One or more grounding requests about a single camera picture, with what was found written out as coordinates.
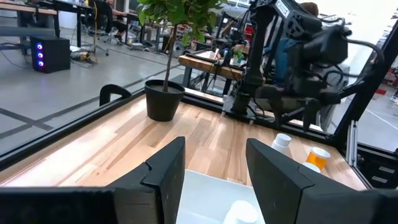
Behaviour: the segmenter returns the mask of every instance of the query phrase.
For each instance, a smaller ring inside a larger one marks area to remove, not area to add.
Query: gray floor
[[[0,18],[0,26],[14,26],[15,19]],[[61,35],[71,38],[73,30],[62,29]],[[82,40],[91,42],[90,38]],[[0,42],[17,42],[6,37]],[[99,43],[109,49],[109,57],[99,51],[100,61],[92,69],[72,64],[70,70],[43,74],[31,68],[30,57],[19,51],[8,50],[0,54],[0,153],[28,141],[48,130],[61,126],[98,107],[102,86],[117,84],[135,91],[149,78],[163,78],[167,57],[126,46]],[[184,67],[172,60],[171,78],[183,74]],[[398,147],[398,106],[386,96],[372,100],[359,121],[359,141],[394,151]],[[350,99],[340,104],[334,114],[332,133],[344,115]]]

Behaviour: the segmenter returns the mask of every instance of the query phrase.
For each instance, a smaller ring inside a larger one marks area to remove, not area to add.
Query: orange cup
[[[314,164],[320,170],[322,170],[326,166],[326,163],[328,162],[329,158],[330,158],[330,153],[328,151],[318,147],[312,147],[306,162]]]

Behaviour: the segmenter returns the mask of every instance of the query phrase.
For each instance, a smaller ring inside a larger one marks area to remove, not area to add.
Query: plant stem
[[[169,87],[170,66],[172,63],[174,40],[175,40],[175,36],[177,35],[177,27],[178,27],[178,24],[175,24],[174,29],[173,29],[173,34],[170,37],[171,39],[170,39],[170,43],[169,43],[169,60],[167,61],[166,77],[164,78],[164,85],[163,85],[164,92],[167,92],[167,88]]]

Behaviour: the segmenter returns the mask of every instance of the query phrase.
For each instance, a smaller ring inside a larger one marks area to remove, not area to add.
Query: office chair
[[[92,13],[85,15],[85,31],[93,37],[95,41],[100,40],[100,37],[111,36],[112,31],[112,8],[109,4],[99,0],[89,0],[88,5],[93,8]],[[105,52],[105,55],[109,55],[109,51],[103,47],[94,44],[94,53],[96,49],[100,49]]]

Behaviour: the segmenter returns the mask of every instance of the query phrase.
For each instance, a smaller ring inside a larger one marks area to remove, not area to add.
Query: black plant pot
[[[163,92],[163,80],[145,82],[147,97],[147,114],[155,121],[171,121],[184,96],[185,89],[177,83],[169,81],[169,91]]]

